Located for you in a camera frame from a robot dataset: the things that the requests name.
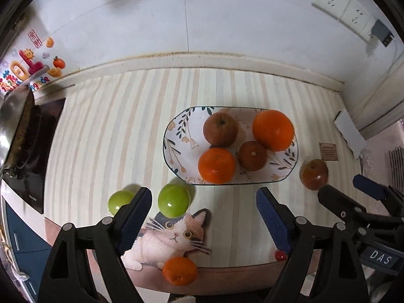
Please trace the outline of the red apple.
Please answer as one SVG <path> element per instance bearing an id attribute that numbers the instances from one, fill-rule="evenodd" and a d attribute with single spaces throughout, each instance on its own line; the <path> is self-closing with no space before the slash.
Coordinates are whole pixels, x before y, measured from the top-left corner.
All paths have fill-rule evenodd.
<path id="1" fill-rule="evenodd" d="M 329 169 L 323 159 L 308 161 L 300 172 L 300 179 L 303 185 L 312 191 L 318 191 L 325 186 L 329 180 Z"/>

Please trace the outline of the small red cherry tomato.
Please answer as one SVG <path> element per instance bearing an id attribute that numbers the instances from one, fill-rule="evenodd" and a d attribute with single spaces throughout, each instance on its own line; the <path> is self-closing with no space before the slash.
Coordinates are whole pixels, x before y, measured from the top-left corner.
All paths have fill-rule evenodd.
<path id="1" fill-rule="evenodd" d="M 288 255 L 283 250 L 275 250 L 274 258 L 276 261 L 286 261 L 288 259 Z"/>

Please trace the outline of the green apple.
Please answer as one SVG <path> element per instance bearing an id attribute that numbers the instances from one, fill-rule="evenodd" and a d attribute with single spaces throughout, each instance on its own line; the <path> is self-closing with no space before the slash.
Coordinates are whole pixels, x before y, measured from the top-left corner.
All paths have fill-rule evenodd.
<path id="1" fill-rule="evenodd" d="M 130 204 L 134 196 L 134 192 L 125 189 L 113 193 L 108 199 L 109 212 L 115 215 L 122 206 Z"/>
<path id="2" fill-rule="evenodd" d="M 158 195 L 158 208 L 167 218 L 184 215 L 190 205 L 190 192 L 181 185 L 167 184 Z"/>

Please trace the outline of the small orange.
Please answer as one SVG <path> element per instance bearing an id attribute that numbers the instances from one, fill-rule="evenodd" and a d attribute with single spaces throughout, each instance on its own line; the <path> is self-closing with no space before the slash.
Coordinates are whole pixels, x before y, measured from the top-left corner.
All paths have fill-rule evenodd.
<path id="1" fill-rule="evenodd" d="M 171 285 L 182 287 L 190 285 L 197 279 L 198 269 L 189 258 L 175 257 L 165 263 L 162 275 Z"/>

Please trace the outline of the blue cabinet front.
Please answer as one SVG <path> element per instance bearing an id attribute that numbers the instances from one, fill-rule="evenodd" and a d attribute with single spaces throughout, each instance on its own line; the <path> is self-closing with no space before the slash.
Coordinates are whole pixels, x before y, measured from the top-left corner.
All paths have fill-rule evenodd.
<path id="1" fill-rule="evenodd" d="M 38 292 L 51 246 L 37 235 L 11 208 L 5 203 L 6 237 L 11 244 L 12 257 L 18 271 L 22 271 L 29 278 L 23 281 L 23 288 L 27 290 L 34 302 L 38 301 Z"/>

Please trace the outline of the brown mat label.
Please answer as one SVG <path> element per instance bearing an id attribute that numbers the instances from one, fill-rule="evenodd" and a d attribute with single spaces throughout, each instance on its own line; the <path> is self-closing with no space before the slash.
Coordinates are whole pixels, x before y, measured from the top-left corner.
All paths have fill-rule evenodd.
<path id="1" fill-rule="evenodd" d="M 333 143 L 320 142 L 320 155 L 324 161 L 338 161 L 337 146 Z"/>

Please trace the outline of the white card on counter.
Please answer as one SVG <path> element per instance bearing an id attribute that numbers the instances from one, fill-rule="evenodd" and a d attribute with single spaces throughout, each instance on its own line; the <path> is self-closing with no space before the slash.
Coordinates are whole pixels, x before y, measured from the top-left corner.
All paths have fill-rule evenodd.
<path id="1" fill-rule="evenodd" d="M 334 125 L 346 141 L 354 158 L 359 159 L 361 152 L 366 147 L 366 140 L 354 125 L 346 109 L 339 111 L 334 120 Z"/>

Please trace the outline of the black induction cooktop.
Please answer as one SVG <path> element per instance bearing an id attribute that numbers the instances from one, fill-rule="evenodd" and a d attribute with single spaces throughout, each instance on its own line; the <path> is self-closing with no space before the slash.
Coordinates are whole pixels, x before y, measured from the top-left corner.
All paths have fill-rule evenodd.
<path id="1" fill-rule="evenodd" d="M 34 106 L 19 160 L 4 173 L 9 187 L 39 213 L 44 213 L 46 167 L 64 104 L 61 98 Z"/>

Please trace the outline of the large orange far right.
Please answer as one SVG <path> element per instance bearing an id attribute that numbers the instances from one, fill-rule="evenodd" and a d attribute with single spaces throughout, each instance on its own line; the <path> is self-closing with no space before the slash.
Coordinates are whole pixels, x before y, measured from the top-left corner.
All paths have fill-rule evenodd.
<path id="1" fill-rule="evenodd" d="M 267 150 L 279 152 L 286 150 L 294 138 L 294 125 L 278 110 L 260 112 L 252 123 L 253 136 Z"/>

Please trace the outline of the dark small mandarin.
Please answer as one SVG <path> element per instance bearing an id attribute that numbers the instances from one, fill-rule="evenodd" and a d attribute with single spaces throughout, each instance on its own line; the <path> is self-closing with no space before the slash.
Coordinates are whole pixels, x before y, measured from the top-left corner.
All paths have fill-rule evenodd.
<path id="1" fill-rule="evenodd" d="M 261 170 L 267 161 L 267 150 L 256 141 L 248 141 L 238 151 L 240 167 L 249 172 Z"/>

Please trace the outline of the orange front of plate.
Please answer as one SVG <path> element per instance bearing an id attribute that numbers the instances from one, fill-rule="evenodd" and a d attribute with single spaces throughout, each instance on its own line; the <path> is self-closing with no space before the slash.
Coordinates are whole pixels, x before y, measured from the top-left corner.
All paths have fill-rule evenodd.
<path id="1" fill-rule="evenodd" d="M 198 172 L 208 183 L 228 183 L 236 172 L 235 157 L 224 148 L 210 148 L 199 157 Z"/>

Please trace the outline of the striped mat with cat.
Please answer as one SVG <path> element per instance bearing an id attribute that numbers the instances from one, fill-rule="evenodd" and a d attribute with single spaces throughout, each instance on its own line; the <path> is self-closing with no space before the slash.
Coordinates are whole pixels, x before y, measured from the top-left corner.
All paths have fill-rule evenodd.
<path id="1" fill-rule="evenodd" d="M 336 92 L 254 72 L 167 68 L 82 81 L 56 97 L 65 104 L 49 154 L 45 216 L 60 225 L 92 225 L 108 214 L 108 199 L 119 189 L 144 186 L 157 196 L 166 184 L 190 182 L 190 212 L 210 212 L 203 240 L 208 253 L 189 253 L 199 268 L 191 293 L 235 293 L 274 283 L 282 265 L 256 207 L 262 186 L 313 224 L 336 222 L 299 178 L 301 166 L 320 156 L 322 143 L 337 150 L 337 160 L 328 163 L 330 185 L 365 202 L 352 183 L 359 163 L 334 125 L 344 107 Z M 217 111 L 232 114 L 240 124 L 240 146 L 253 137 L 245 115 L 262 109 L 289 117 L 293 145 L 269 157 L 263 179 L 238 170 L 234 185 L 206 185 L 197 170 L 209 146 L 205 119 Z"/>

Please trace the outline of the red-brown apple on plate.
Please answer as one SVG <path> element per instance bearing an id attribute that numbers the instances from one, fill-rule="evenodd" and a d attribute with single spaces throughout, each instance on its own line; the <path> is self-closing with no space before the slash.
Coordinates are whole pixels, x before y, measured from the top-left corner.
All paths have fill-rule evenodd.
<path id="1" fill-rule="evenodd" d="M 238 123 L 227 112 L 216 112 L 204 122 L 203 135 L 212 146 L 228 148 L 236 141 Z"/>

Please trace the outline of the steel wok pan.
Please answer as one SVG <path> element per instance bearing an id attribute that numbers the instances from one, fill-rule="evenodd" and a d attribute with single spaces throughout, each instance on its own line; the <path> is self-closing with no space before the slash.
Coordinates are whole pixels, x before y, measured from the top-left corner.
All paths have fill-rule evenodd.
<path id="1" fill-rule="evenodd" d="M 22 169 L 34 158 L 44 115 L 30 85 L 22 84 L 1 105 L 1 172 Z"/>

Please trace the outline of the grey power adapter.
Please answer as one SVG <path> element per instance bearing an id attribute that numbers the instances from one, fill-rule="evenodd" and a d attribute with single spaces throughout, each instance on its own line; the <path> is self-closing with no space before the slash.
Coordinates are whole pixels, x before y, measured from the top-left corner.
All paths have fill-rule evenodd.
<path id="1" fill-rule="evenodd" d="M 377 19 L 375 24 L 372 26 L 371 34 L 375 36 L 384 47 L 387 47 L 394 38 L 393 33 L 379 19 Z"/>

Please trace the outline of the white wall socket right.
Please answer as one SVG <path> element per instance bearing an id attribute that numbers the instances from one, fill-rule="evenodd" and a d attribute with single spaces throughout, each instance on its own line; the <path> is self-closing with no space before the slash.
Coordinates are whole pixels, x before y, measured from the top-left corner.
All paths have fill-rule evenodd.
<path id="1" fill-rule="evenodd" d="M 368 42 L 372 38 L 372 28 L 377 20 L 356 0 L 349 0 L 339 21 L 362 40 Z"/>

